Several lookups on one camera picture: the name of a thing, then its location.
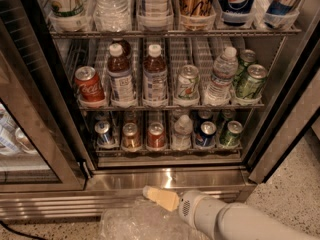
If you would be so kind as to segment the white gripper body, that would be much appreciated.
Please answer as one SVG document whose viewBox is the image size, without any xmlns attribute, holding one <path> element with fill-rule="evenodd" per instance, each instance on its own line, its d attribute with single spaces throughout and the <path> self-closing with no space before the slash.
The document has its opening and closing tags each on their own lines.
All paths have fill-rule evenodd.
<svg viewBox="0 0 320 240">
<path fill-rule="evenodd" d="M 178 206 L 179 217 L 192 228 L 214 240 L 218 213 L 226 203 L 198 190 L 185 192 Z"/>
</svg>

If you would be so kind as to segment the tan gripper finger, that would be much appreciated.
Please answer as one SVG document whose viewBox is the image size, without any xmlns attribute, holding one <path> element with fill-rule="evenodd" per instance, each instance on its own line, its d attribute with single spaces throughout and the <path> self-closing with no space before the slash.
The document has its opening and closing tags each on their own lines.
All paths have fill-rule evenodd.
<svg viewBox="0 0 320 240">
<path fill-rule="evenodd" d="M 143 196 L 170 212 L 176 210 L 179 205 L 179 196 L 174 191 L 145 186 Z"/>
</svg>

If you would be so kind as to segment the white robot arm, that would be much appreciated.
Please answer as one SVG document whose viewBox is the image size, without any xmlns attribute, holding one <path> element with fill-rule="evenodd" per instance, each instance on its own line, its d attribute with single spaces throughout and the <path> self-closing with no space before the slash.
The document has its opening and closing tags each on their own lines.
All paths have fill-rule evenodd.
<svg viewBox="0 0 320 240">
<path fill-rule="evenodd" d="M 211 240 L 319 240 L 292 229 L 243 203 L 225 203 L 204 192 L 145 186 L 143 196 L 179 217 Z"/>
</svg>

